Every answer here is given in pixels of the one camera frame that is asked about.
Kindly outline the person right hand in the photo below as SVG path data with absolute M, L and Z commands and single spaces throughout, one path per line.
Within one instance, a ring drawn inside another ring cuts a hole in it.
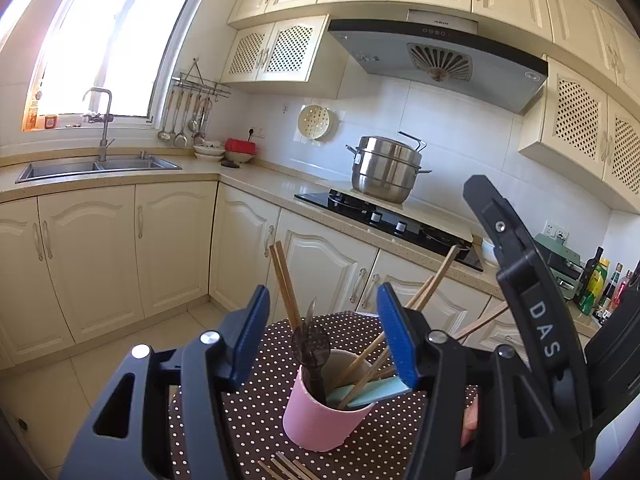
M 471 440 L 475 438 L 478 424 L 478 397 L 476 396 L 472 404 L 465 409 L 463 416 L 463 426 L 461 433 L 460 446 L 465 447 Z

